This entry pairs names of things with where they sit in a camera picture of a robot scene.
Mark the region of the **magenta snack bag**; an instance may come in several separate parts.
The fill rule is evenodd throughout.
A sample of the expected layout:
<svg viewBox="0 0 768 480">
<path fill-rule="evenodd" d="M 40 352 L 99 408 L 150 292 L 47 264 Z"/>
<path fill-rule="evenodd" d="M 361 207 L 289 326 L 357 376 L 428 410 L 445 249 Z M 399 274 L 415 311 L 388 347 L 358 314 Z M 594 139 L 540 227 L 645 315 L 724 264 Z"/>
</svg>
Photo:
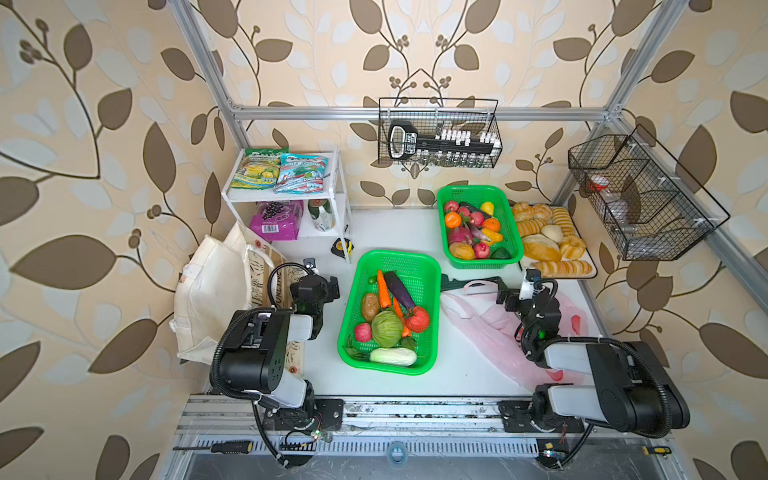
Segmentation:
<svg viewBox="0 0 768 480">
<path fill-rule="evenodd" d="M 298 238 L 302 216 L 300 200 L 258 202 L 249 227 L 266 241 L 293 241 Z"/>
</svg>

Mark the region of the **cream canvas tote bag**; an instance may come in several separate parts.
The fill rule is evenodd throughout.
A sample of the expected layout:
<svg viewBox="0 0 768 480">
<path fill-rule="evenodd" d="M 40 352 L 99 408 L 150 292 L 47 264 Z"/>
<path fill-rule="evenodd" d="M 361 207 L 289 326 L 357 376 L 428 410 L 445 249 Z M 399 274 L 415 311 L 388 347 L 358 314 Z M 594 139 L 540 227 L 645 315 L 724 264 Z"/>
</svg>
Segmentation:
<svg viewBox="0 0 768 480">
<path fill-rule="evenodd" d="M 249 228 L 237 223 L 222 241 L 204 238 L 184 266 L 174 295 L 170 328 L 181 360 L 209 367 L 215 348 L 238 310 L 289 308 L 291 284 L 306 273 Z"/>
</svg>

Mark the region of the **green basket with vegetables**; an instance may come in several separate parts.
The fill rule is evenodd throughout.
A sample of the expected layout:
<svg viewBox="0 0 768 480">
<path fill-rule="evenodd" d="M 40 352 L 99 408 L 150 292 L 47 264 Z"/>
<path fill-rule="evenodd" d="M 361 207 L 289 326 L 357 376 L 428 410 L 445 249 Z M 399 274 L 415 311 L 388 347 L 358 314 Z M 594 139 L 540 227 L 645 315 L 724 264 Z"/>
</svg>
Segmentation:
<svg viewBox="0 0 768 480">
<path fill-rule="evenodd" d="M 441 269 L 424 254 L 372 250 L 359 260 L 338 340 L 347 365 L 418 376 L 436 363 Z"/>
</svg>

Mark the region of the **teal-red snack packet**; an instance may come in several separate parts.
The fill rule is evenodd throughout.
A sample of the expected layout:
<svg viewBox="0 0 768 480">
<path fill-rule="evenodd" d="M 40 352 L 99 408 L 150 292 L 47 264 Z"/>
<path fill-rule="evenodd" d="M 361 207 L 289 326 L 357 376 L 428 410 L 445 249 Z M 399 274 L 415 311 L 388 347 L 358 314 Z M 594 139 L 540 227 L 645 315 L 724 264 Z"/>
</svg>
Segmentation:
<svg viewBox="0 0 768 480">
<path fill-rule="evenodd" d="M 312 194 L 324 188 L 329 159 L 319 155 L 282 153 L 274 192 L 277 194 Z"/>
</svg>

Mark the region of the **yellow-green snack packet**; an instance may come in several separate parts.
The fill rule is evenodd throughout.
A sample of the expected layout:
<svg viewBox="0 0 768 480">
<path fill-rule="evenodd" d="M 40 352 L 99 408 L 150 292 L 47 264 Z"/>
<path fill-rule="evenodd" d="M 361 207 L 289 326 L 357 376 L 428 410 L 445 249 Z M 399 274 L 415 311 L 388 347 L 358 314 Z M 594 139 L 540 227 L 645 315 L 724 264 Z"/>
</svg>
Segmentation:
<svg viewBox="0 0 768 480">
<path fill-rule="evenodd" d="M 278 180 L 281 169 L 281 155 L 286 149 L 245 149 L 230 187 L 245 190 L 268 190 Z"/>
</svg>

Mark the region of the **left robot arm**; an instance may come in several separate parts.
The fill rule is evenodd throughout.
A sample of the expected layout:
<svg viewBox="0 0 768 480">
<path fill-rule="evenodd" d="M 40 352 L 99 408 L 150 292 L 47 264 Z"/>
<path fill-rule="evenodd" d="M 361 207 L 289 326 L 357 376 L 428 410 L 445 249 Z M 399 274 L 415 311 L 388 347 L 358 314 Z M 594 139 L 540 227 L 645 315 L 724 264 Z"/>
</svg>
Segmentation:
<svg viewBox="0 0 768 480">
<path fill-rule="evenodd" d="M 288 344 L 314 340 L 326 304 L 340 298 L 338 279 L 310 274 L 290 286 L 294 305 L 238 310 L 214 350 L 210 383 L 219 393 L 284 412 L 292 420 L 315 417 L 311 383 L 286 366 Z"/>
</svg>

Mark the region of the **yellow black tape measure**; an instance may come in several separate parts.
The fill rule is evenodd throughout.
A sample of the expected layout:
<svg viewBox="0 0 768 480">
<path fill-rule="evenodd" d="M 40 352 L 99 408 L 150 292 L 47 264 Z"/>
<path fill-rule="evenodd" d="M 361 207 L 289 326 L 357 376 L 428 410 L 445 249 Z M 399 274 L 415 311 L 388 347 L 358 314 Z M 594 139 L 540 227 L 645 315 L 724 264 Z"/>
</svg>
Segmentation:
<svg viewBox="0 0 768 480">
<path fill-rule="evenodd" d="M 348 238 L 337 238 L 331 246 L 331 253 L 344 260 L 349 260 L 354 250 L 354 245 Z"/>
</svg>

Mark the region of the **tray of bread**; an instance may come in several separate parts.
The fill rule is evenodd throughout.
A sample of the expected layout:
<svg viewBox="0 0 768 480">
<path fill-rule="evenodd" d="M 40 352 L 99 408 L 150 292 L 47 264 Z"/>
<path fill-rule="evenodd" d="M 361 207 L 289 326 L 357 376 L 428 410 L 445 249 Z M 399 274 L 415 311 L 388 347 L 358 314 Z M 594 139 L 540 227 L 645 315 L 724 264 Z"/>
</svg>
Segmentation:
<svg viewBox="0 0 768 480">
<path fill-rule="evenodd" d="M 523 245 L 523 269 L 537 269 L 555 279 L 596 275 L 586 243 L 564 207 L 520 202 L 512 206 L 512 213 Z"/>
</svg>

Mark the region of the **brown potato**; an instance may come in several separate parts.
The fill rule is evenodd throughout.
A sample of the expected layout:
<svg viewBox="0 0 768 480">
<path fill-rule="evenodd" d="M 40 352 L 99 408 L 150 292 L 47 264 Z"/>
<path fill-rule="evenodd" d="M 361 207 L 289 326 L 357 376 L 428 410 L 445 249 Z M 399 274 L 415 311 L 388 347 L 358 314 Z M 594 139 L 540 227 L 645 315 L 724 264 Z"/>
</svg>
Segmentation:
<svg viewBox="0 0 768 480">
<path fill-rule="evenodd" d="M 363 319 L 370 323 L 376 315 L 379 314 L 381 306 L 377 294 L 366 293 L 361 301 L 361 315 Z"/>
</svg>

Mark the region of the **green cabbage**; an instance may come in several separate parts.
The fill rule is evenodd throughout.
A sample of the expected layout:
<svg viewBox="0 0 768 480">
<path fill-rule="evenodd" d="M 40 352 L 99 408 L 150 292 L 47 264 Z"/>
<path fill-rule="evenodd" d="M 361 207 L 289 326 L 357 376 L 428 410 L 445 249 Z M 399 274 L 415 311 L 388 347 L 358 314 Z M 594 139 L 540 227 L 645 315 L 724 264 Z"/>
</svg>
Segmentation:
<svg viewBox="0 0 768 480">
<path fill-rule="evenodd" d="M 395 347 L 402 338 L 404 325 L 392 310 L 382 310 L 371 322 L 372 338 L 383 348 Z"/>
</svg>

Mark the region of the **purple eggplant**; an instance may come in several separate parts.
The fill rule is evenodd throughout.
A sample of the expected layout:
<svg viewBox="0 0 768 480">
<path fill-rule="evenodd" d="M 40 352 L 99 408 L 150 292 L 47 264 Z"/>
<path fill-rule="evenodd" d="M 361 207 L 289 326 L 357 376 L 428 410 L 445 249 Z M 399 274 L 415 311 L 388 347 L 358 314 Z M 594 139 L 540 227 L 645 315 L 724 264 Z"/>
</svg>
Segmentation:
<svg viewBox="0 0 768 480">
<path fill-rule="evenodd" d="M 394 271 L 384 273 L 383 278 L 389 292 L 399 302 L 402 309 L 409 311 L 416 306 L 404 283 Z"/>
</svg>

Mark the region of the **green basket with fruit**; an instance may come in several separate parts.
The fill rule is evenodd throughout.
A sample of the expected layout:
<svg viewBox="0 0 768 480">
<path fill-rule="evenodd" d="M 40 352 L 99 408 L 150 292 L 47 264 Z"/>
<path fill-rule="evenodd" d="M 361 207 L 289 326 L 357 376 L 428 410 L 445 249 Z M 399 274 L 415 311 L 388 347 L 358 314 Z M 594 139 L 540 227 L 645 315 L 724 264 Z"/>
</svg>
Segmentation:
<svg viewBox="0 0 768 480">
<path fill-rule="evenodd" d="M 444 253 L 457 269 L 518 264 L 523 245 L 507 197 L 488 185 L 448 185 L 437 195 Z"/>
</svg>

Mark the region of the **red tomato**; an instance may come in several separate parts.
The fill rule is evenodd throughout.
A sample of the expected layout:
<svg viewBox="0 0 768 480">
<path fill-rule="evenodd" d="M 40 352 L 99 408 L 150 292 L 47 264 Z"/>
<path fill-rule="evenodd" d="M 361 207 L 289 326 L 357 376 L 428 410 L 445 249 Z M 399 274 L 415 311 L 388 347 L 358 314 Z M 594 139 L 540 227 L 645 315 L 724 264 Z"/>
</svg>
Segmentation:
<svg viewBox="0 0 768 480">
<path fill-rule="evenodd" d="M 419 306 L 410 309 L 404 316 L 405 325 L 412 333 L 423 333 L 430 326 L 428 312 Z"/>
</svg>

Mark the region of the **white two-tier shelf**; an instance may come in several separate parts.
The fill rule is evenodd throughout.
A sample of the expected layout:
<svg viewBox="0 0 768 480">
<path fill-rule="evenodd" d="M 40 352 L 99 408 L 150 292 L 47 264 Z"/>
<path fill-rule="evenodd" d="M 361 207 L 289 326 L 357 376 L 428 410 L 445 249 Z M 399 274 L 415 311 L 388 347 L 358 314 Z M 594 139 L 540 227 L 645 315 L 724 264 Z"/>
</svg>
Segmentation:
<svg viewBox="0 0 768 480">
<path fill-rule="evenodd" d="M 304 202 L 305 211 L 308 211 L 307 202 L 309 200 L 329 199 L 336 220 L 335 228 L 328 232 L 317 231 L 311 222 L 311 218 L 308 214 L 305 214 L 300 224 L 298 239 L 313 237 L 327 237 L 331 240 L 352 238 L 351 205 L 338 145 L 335 145 L 330 151 L 306 152 L 306 155 L 324 156 L 329 159 L 329 163 L 324 176 L 323 190 L 319 193 L 300 195 L 277 194 L 273 189 L 245 190 L 231 188 L 230 182 L 234 177 L 239 162 L 243 158 L 244 150 L 240 150 L 231 173 L 224 182 L 221 191 L 223 202 L 239 223 L 246 227 L 249 226 L 250 219 L 254 214 L 255 204 L 258 202 L 301 200 Z"/>
</svg>

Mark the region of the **black-handled screwdriver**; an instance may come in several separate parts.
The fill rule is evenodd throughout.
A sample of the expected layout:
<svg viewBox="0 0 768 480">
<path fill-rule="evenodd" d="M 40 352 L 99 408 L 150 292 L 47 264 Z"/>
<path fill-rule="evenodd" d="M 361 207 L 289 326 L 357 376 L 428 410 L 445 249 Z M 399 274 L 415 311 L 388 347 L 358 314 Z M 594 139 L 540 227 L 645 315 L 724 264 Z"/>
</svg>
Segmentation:
<svg viewBox="0 0 768 480">
<path fill-rule="evenodd" d="M 213 454 L 239 455 L 249 454 L 253 451 L 254 443 L 249 440 L 230 440 L 215 442 L 210 445 L 181 447 L 176 446 L 173 451 L 205 451 Z"/>
</svg>

